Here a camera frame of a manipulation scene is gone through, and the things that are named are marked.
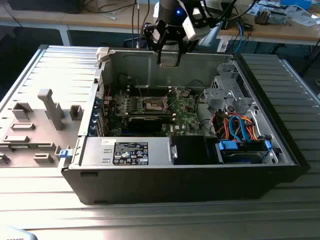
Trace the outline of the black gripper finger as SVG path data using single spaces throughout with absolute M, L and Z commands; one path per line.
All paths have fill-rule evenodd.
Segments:
M 178 67 L 182 55 L 191 53 L 197 46 L 198 40 L 189 40 L 185 31 L 177 31 L 174 35 L 173 42 L 175 43 L 175 51 L 177 52 L 175 66 Z
M 157 20 L 156 23 L 145 23 L 143 34 L 149 50 L 157 54 L 157 62 L 161 63 L 162 49 L 165 44 L 165 22 Z

